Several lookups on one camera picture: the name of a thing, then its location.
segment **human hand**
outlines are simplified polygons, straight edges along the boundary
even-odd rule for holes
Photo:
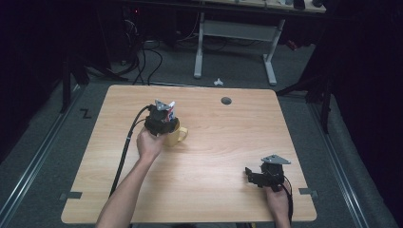
[[[153,162],[160,155],[166,136],[167,134],[163,134],[156,137],[143,127],[137,136],[137,149],[139,150],[140,160]]]
[[[284,187],[291,194],[291,186],[285,181]],[[275,192],[271,187],[264,186],[264,191],[266,192],[267,197],[267,205],[269,206],[269,210],[272,213],[276,227],[291,227],[290,220],[288,218],[288,197],[287,193],[283,189],[282,186],[279,187],[280,191]]]

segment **floor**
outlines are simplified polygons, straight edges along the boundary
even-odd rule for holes
[[[269,86],[261,55],[238,52],[240,44],[260,51],[264,50],[265,44],[232,42],[232,45],[216,42],[205,45],[203,74],[197,80],[193,78],[194,41],[180,43],[175,48],[150,41],[146,43],[148,48],[163,58],[153,51],[145,52],[144,81],[156,69],[150,78],[152,85],[278,91],[297,82],[315,50],[315,46],[295,51],[278,46],[273,58],[278,85]],[[113,63],[112,69],[125,67]],[[29,128],[9,157],[0,165],[0,205],[3,205],[0,227],[93,226],[61,221],[66,193],[74,181],[108,87],[131,85],[138,73],[135,69],[125,75],[129,79],[126,83],[90,74],[89,85],[74,86],[73,104],[66,114],[59,113],[62,87],[56,87],[48,102],[31,119]],[[219,78],[223,85],[214,85]],[[315,221],[293,222],[293,227],[397,227],[355,151],[335,99],[331,104],[329,134],[324,134],[318,125],[320,104],[307,104],[303,95],[303,91],[298,91],[278,97],[317,209]],[[232,224],[198,224],[200,227],[228,225]],[[258,227],[273,227],[273,223],[260,223]]]

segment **white table leg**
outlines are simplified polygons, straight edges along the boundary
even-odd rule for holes
[[[273,58],[273,54],[275,53],[276,46],[278,44],[278,39],[279,39],[279,36],[281,35],[284,23],[285,23],[284,19],[280,20],[280,22],[278,23],[278,27],[276,29],[274,39],[270,46],[269,53],[263,55],[263,61],[264,61],[264,65],[266,66],[266,73],[267,73],[267,77],[269,78],[270,86],[275,86],[277,84],[276,75],[275,75],[275,72],[274,72],[273,66],[272,66],[272,58]]]
[[[196,53],[195,74],[194,77],[199,79],[202,77],[202,38],[204,34],[204,13],[201,13],[201,22],[199,25],[199,45]]]

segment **wire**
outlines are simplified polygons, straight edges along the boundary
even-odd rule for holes
[[[192,29],[192,31],[189,33],[189,35],[187,35],[185,38],[183,38],[183,39],[181,39],[181,40],[178,40],[177,43],[180,42],[180,41],[186,41],[186,40],[188,40],[188,39],[193,39],[193,38],[195,38],[195,37],[198,37],[197,35],[193,35],[193,34],[195,33],[196,27],[198,26],[198,22],[199,22],[200,15],[201,15],[201,14],[198,12],[198,15],[196,16],[195,25],[193,26],[193,29]]]
[[[284,189],[285,193],[287,194],[287,199],[288,199],[288,219],[290,220],[290,224],[293,219],[293,214],[294,214],[294,202],[293,202],[293,186],[291,186],[291,182],[288,180],[287,177],[284,176],[284,178],[287,180],[288,184],[290,185],[290,192],[288,192],[287,188],[284,186],[284,184],[281,184],[281,187]]]
[[[249,47],[249,46],[252,46],[252,45],[258,45],[258,44],[262,43],[262,41],[254,40],[254,41],[249,41],[248,44],[243,44],[241,42],[237,42],[237,40],[240,41],[240,39],[230,39],[228,41],[228,43],[231,44],[231,45],[238,45],[238,46],[243,46],[243,47]]]
[[[130,31],[129,31],[128,33],[130,34],[130,33],[131,33],[131,30],[133,30],[133,28],[134,28],[134,33],[137,34],[137,27],[136,27],[136,25],[135,25],[132,21],[127,20],[127,19],[125,19],[125,22],[127,22],[127,23],[130,24],[130,26],[131,26]]]
[[[109,196],[112,196],[113,192],[115,192],[116,187],[118,186],[119,177],[121,176],[122,169],[123,169],[124,164],[125,164],[125,157],[126,157],[126,154],[127,154],[127,149],[128,149],[128,146],[130,145],[131,136],[133,135],[133,129],[134,129],[134,127],[135,127],[139,122],[141,122],[141,121],[138,121],[138,122],[137,122],[137,120],[139,119],[140,115],[142,115],[142,113],[143,113],[146,109],[148,109],[148,108],[150,108],[150,105],[145,106],[145,107],[137,114],[136,118],[135,118],[134,121],[133,121],[133,124],[132,124],[131,127],[130,127],[130,130],[129,130],[128,133],[127,133],[127,137],[126,137],[126,140],[125,140],[124,151],[122,152],[121,161],[120,161],[120,163],[119,163],[118,171],[116,171],[115,180],[113,181],[112,188],[110,189],[110,194],[109,194]]]
[[[185,41],[181,41],[180,43],[178,42],[177,45],[182,46],[182,47],[186,47],[186,48],[192,48],[198,45],[198,42],[192,42],[191,45],[185,45],[184,43],[190,43],[191,39],[197,38],[197,36],[189,38]]]
[[[227,38],[221,38],[221,39],[217,38],[216,40],[223,40],[224,41],[223,45],[221,47],[215,48],[215,49],[208,48],[205,45],[203,45],[203,48],[208,49],[208,50],[218,51],[218,50],[221,50],[221,49],[225,48],[226,45],[228,44],[228,39]]]
[[[144,45],[142,46],[142,54],[143,54],[143,59],[144,59],[143,67],[142,67],[141,69],[139,68],[139,74],[137,75],[136,79],[134,80],[133,85],[136,85],[137,80],[139,80],[139,78],[142,80],[142,83],[143,83],[143,85],[144,85],[144,80],[143,80],[143,77],[142,77],[142,73],[143,73],[143,70],[144,70],[144,68],[145,68],[145,51],[144,51]]]
[[[126,33],[126,36],[127,36],[127,39],[129,40],[130,49],[129,49],[129,53],[128,53],[128,58],[130,59],[130,56],[132,56],[133,53],[136,53],[137,50],[140,49],[139,44],[141,44],[142,41],[141,41],[140,36],[137,36],[136,39],[133,39],[133,41],[131,41],[131,37],[130,37],[129,34]],[[137,54],[134,54],[133,61],[131,61],[130,66],[128,68],[126,68],[126,69],[124,69],[122,71],[116,72],[114,74],[116,74],[118,76],[125,75],[125,74],[129,73],[130,71],[132,71],[133,69],[135,69],[139,65],[139,63],[140,63],[140,60],[139,60]],[[86,69],[86,71],[87,71],[88,74],[94,75],[96,77],[105,77],[104,74],[99,74],[99,73],[92,72],[92,71],[88,70],[88,68]]]
[[[155,71],[157,71],[158,68],[160,68],[161,64],[163,63],[163,56],[162,56],[159,52],[157,52],[157,51],[155,51],[155,50],[153,50],[153,49],[148,49],[148,51],[152,51],[152,52],[154,52],[154,53],[156,53],[156,54],[158,54],[158,55],[160,56],[160,63],[159,63],[159,64],[157,65],[157,67],[148,75],[147,84],[150,86],[150,79],[151,79],[151,76],[155,73]]]

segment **aluminum rail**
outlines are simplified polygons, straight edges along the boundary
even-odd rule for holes
[[[322,136],[323,141],[326,144],[328,155],[331,161],[332,168],[335,172],[335,177],[340,187],[341,193],[346,201],[347,207],[350,210],[350,214],[352,215],[353,221],[355,223],[355,227],[359,228],[366,228],[370,227],[368,225],[367,220],[365,219],[364,213],[359,205],[359,201],[355,194],[355,190],[353,189],[352,185],[350,184],[346,173],[344,172],[343,166],[338,159],[336,154],[336,150],[333,147],[332,140],[329,134],[326,134],[323,131],[323,128],[320,124],[320,113],[317,107],[314,104],[308,104],[308,108],[312,114],[312,116],[316,119],[315,123],[317,124],[317,129]]]
[[[11,221],[12,216],[14,215],[15,211],[17,210],[18,206],[23,200],[25,194],[28,192],[30,186],[35,180],[36,175],[38,174],[46,158],[48,157],[53,142],[56,139],[56,136],[59,133],[60,129],[62,128],[66,120],[66,117],[71,111],[71,108],[78,101],[83,92],[84,89],[79,87],[78,85],[74,87],[72,93],[71,105],[69,106],[69,108],[66,110],[65,113],[59,114],[55,123],[51,127],[50,131],[45,136],[45,139],[43,140],[42,144],[36,151],[35,156],[30,161],[29,166],[27,167],[23,176],[14,187],[14,190],[10,194],[6,203],[3,205],[0,211],[0,227],[2,228],[7,227],[7,225]]]

